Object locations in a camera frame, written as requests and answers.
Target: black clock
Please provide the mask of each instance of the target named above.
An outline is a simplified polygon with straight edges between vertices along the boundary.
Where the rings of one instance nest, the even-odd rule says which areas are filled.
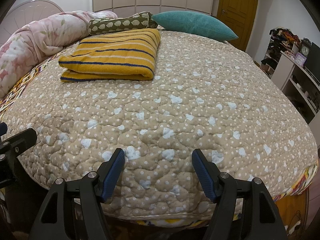
[[[300,52],[303,56],[308,57],[308,54],[309,54],[311,45],[312,45],[311,41],[309,41],[308,39],[304,38],[304,39],[301,41],[301,45],[300,45],[299,52]]]

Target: yellow striped towel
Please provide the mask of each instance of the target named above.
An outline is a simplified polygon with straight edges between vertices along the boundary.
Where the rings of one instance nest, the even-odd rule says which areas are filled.
[[[67,68],[60,79],[63,82],[153,79],[159,42],[157,29],[85,38],[71,55],[60,57],[59,65]]]

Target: pink headboard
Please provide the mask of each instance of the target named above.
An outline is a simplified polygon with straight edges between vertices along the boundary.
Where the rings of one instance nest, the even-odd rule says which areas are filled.
[[[0,46],[24,25],[60,12],[63,10],[48,0],[30,0],[18,5],[8,12],[0,24]]]

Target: pile of clothes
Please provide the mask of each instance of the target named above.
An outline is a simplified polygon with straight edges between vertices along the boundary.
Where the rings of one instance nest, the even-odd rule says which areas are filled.
[[[288,48],[292,49],[293,44],[296,42],[298,47],[300,46],[300,40],[297,35],[294,35],[289,29],[284,29],[281,27],[275,28],[269,33],[272,35],[272,39],[279,41]]]

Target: quilted bedspread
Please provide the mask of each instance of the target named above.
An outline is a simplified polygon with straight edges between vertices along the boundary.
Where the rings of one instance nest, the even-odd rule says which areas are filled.
[[[230,45],[161,31],[153,81],[62,83],[63,71],[55,56],[20,80],[0,105],[1,121],[8,136],[37,131],[36,146],[20,162],[45,188],[58,177],[80,179],[124,149],[124,170],[102,205],[110,216],[210,219],[214,204],[191,164],[195,148],[236,179],[262,178],[274,200],[301,192],[317,170],[304,119]]]

